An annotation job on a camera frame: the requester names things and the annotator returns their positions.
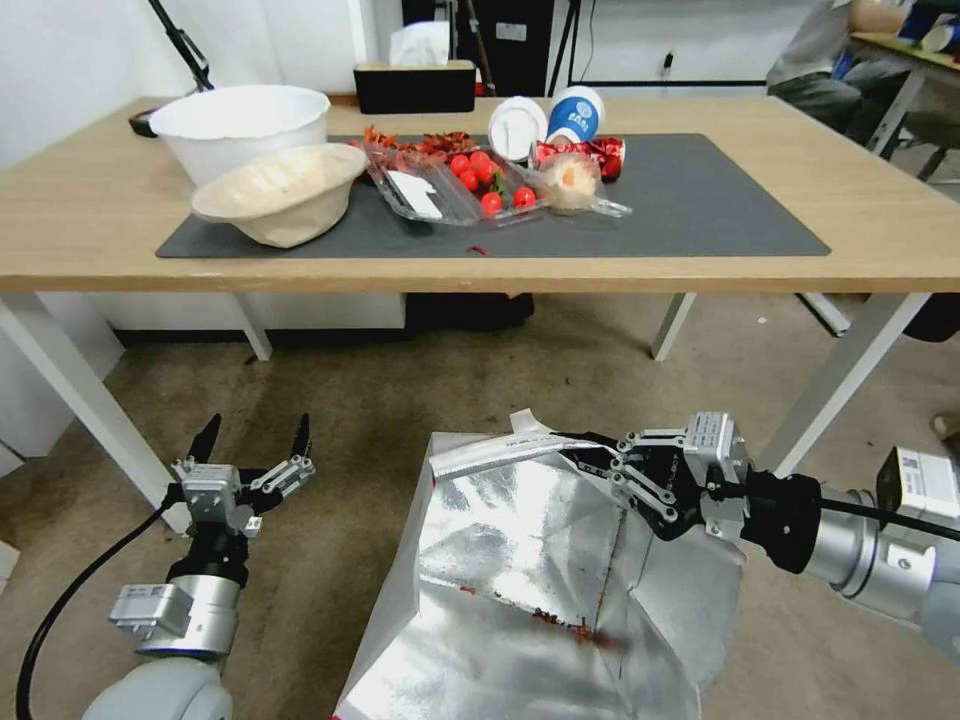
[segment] beige bowl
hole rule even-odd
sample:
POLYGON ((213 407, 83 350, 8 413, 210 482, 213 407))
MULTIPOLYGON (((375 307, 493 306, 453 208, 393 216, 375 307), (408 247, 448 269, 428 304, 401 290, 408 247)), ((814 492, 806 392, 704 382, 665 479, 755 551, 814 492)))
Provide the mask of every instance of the beige bowl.
POLYGON ((258 243, 293 247, 337 224, 353 181, 366 167, 366 154, 350 145, 284 148, 201 187, 193 195, 193 213, 233 223, 258 243))

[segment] white bowl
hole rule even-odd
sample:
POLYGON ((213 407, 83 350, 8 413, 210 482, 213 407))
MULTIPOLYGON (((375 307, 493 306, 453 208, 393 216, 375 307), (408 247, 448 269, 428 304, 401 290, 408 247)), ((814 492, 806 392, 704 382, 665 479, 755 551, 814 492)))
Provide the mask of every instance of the white bowl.
POLYGON ((315 90, 241 85, 175 100, 150 116, 150 128, 199 186, 258 155, 325 143, 329 109, 315 90))
POLYGON ((293 247, 337 224, 366 167, 366 154, 350 145, 284 148, 201 187, 193 213, 233 223, 264 245, 293 247))

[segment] chair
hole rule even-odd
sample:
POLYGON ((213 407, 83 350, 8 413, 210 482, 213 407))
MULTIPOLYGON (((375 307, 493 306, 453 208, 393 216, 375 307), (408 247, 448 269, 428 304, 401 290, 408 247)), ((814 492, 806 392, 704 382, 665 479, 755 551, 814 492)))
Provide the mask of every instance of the chair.
POLYGON ((936 147, 917 173, 917 179, 923 182, 927 182, 937 171, 950 150, 960 148, 960 118, 939 112, 918 111, 907 114, 904 127, 920 142, 936 147))

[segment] black desk mat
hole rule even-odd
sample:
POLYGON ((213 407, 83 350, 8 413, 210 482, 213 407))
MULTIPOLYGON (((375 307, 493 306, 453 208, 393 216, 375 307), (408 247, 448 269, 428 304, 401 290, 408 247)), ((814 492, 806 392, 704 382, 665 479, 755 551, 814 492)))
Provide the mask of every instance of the black desk mat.
POLYGON ((369 178, 326 234, 283 250, 233 225, 189 216, 161 258, 771 257, 826 255, 799 220, 703 135, 628 135, 623 174, 606 187, 633 214, 544 213, 505 228, 460 228, 396 215, 369 178))

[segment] gray pants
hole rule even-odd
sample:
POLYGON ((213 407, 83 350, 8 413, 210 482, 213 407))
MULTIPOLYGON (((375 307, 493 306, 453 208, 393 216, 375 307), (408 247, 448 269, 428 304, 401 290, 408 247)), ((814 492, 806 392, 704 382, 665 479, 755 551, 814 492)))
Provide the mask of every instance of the gray pants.
POLYGON ((772 85, 767 92, 866 145, 906 78, 906 72, 888 63, 862 62, 843 80, 813 73, 772 85))

